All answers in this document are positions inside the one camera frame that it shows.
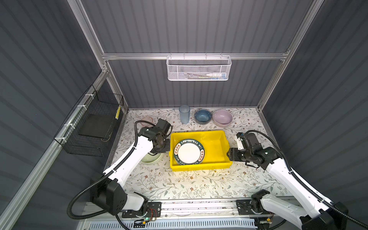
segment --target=blue cup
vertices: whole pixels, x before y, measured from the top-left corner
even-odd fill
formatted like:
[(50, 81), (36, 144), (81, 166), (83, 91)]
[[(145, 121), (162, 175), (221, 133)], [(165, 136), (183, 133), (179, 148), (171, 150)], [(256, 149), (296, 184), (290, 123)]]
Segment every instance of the blue cup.
[(180, 113), (180, 121), (183, 124), (187, 124), (189, 122), (189, 115), (190, 115), (190, 107), (187, 105), (182, 105), (179, 107)]

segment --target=black wire basket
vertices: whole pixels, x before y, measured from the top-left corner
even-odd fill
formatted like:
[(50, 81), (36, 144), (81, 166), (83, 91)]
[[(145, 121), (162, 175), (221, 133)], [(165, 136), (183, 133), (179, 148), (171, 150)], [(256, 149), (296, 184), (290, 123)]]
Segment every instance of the black wire basket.
[(54, 139), (70, 154), (99, 157), (109, 154), (108, 143), (114, 141), (113, 130), (119, 116), (123, 116), (123, 96), (95, 91), (79, 107), (72, 122), (64, 124), (68, 126), (64, 136)]

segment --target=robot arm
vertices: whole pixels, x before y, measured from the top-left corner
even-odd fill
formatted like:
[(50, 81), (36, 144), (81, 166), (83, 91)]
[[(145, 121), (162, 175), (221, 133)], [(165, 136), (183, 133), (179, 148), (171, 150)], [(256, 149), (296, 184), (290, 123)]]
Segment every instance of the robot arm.
[[(170, 140), (166, 139), (166, 133), (170, 126), (167, 121), (159, 119), (155, 126), (141, 128), (138, 133), (137, 145), (132, 144), (114, 164), (103, 172), (107, 174), (113, 171), (105, 182), (91, 188), (91, 201), (114, 216), (121, 210), (145, 213), (148, 207), (147, 198), (138, 193), (126, 194), (123, 186), (131, 172), (148, 152), (160, 153), (170, 149)], [(96, 175), (91, 183), (99, 180), (101, 176)]]
[[(300, 208), (273, 196), (266, 190), (261, 190), (252, 195), (251, 207), (254, 213), (262, 213), (264, 210), (273, 212), (300, 229), (336, 229), (336, 227), (345, 229), (346, 218), (325, 204), (325, 202), (333, 204), (329, 198), (319, 193), (293, 169), (288, 169), (281, 151), (272, 147), (263, 149), (253, 133), (238, 133), (235, 140), (237, 148), (231, 148), (227, 153), (230, 160), (253, 162), (262, 167), (281, 182), (302, 205)], [(304, 183), (304, 186), (292, 173)], [(347, 209), (343, 204), (333, 205), (347, 214)]]

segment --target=cable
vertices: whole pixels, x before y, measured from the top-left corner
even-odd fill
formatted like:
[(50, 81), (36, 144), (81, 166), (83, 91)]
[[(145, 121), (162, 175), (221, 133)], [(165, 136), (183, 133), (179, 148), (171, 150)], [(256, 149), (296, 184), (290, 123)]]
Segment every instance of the cable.
[(246, 166), (249, 166), (249, 167), (253, 167), (253, 168), (256, 168), (256, 169), (258, 169), (260, 166), (258, 166), (258, 167), (255, 167), (254, 165), (250, 165), (250, 164), (247, 164), (247, 162), (245, 162), (245, 165)]
[(164, 136), (163, 138), (164, 139), (166, 139), (170, 134), (171, 134), (171, 132), (173, 131), (173, 125), (171, 126), (171, 130), (170, 130), (170, 132), (169, 132), (169, 134), (167, 134), (166, 136)]
[(151, 218), (149, 219), (149, 221), (151, 221), (151, 220), (152, 220), (152, 217), (153, 217), (153, 211), (152, 211), (152, 209), (151, 209)]
[(151, 156), (156, 156), (159, 153), (151, 153), (151, 152), (148, 152), (147, 154), (150, 154)]
[(365, 229), (368, 229), (368, 225), (349, 216), (349, 215), (346, 215), (345, 213), (343, 213), (342, 211), (340, 211), (339, 209), (337, 209), (334, 205), (330, 204), (329, 202), (325, 201), (322, 199), (322, 197), (320, 197), (317, 193), (315, 193), (313, 190), (311, 190), (311, 188), (309, 188), (306, 184), (304, 184), (304, 182), (293, 172), (293, 170), (291, 169), (290, 165), (289, 165), (289, 162), (287, 161), (286, 157), (285, 157), (285, 154), (276, 146), (275, 142), (269, 137), (267, 136), (266, 134), (258, 131), (258, 130), (248, 130), (245, 134), (249, 133), (249, 132), (256, 132), (256, 133), (259, 133), (259, 134), (262, 134), (264, 137), (266, 137), (272, 144), (273, 146), (275, 147), (275, 149), (282, 155), (282, 157), (284, 158), (284, 161), (285, 161), (285, 165), (289, 171), (289, 173), (295, 178), (296, 181), (299, 182), (299, 184), (301, 184), (308, 192), (310, 192), (313, 196), (315, 196), (319, 201), (322, 201), (323, 204), (325, 204), (326, 206), (328, 206), (329, 208), (332, 208), (335, 212), (337, 212), (338, 214), (344, 216), (345, 218), (347, 218), (348, 220), (352, 221), (353, 223), (365, 228)]
[(268, 230), (274, 230), (274, 229), (280, 227), (281, 225), (283, 225), (284, 223), (286, 223), (285, 219), (283, 221), (281, 221), (280, 223), (276, 224), (275, 226), (269, 228)]
[(111, 133), (110, 133), (110, 136), (109, 136), (109, 138), (108, 138), (108, 140), (107, 141), (104, 141), (102, 138), (101, 138), (101, 141), (102, 142), (108, 142), (109, 140), (110, 140), (110, 138), (111, 138), (111, 135), (113, 134), (113, 132), (111, 131)]
[[(151, 209), (152, 210), (152, 209)], [(156, 212), (156, 210), (154, 209), (154, 211), (155, 211), (155, 217), (157, 218), (157, 212)]]
[(121, 220), (120, 220), (120, 218), (119, 218), (119, 216), (118, 215), (116, 215), (115, 216), (116, 217), (116, 219), (117, 219), (117, 221), (119, 222), (119, 224), (125, 229), (125, 230), (130, 230), (129, 228), (127, 228), (122, 222), (121, 222)]
[(121, 160), (119, 162), (119, 164), (117, 164), (115, 166), (115, 168), (113, 170), (111, 170), (110, 172), (106, 173), (104, 176), (102, 176), (100, 179), (98, 179), (97, 181), (95, 181), (94, 183), (92, 183), (90, 186), (86, 187), (85, 189), (83, 189), (82, 191), (80, 191), (73, 199), (71, 199), (70, 203), (68, 204), (68, 207), (67, 207), (67, 215), (74, 219), (74, 220), (82, 220), (82, 219), (87, 219), (87, 218), (91, 218), (91, 217), (94, 217), (94, 216), (98, 216), (100, 214), (103, 214), (103, 213), (106, 213), (107, 211), (105, 210), (102, 210), (102, 211), (99, 211), (99, 212), (95, 212), (95, 213), (91, 213), (91, 214), (87, 214), (87, 215), (75, 215), (73, 212), (72, 212), (72, 207), (74, 205), (74, 203), (78, 200), (79, 197), (81, 197), (86, 191), (90, 190), (92, 187), (98, 185), (99, 183), (105, 181), (111, 174), (114, 173), (114, 171), (116, 171), (127, 159), (128, 157), (130, 157), (130, 155), (132, 155), (133, 151), (135, 150), (135, 147), (137, 146), (137, 143), (138, 143), (138, 130), (137, 130), (137, 124), (138, 123), (142, 123), (142, 122), (145, 122), (145, 123), (148, 123), (150, 125), (153, 125), (155, 126), (154, 124), (152, 124), (151, 122), (148, 122), (148, 121), (143, 121), (143, 120), (139, 120), (139, 121), (136, 121), (134, 123), (134, 135), (135, 135), (135, 140), (134, 140), (134, 148), (132, 148), (129, 153), (123, 158), (123, 160)]

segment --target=pink bowl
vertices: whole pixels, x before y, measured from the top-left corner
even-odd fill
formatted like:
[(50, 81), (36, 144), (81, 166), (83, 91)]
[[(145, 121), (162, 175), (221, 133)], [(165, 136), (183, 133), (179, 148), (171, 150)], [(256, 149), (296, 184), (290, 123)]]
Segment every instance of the pink bowl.
[[(152, 117), (144, 117), (144, 118), (142, 118), (142, 120), (153, 123), (153, 118)], [(142, 124), (143, 127), (152, 127), (152, 125), (148, 124), (148, 123), (142, 122), (141, 124)]]
[(231, 113), (224, 109), (216, 110), (213, 115), (213, 122), (220, 127), (228, 127), (233, 121), (233, 116)]

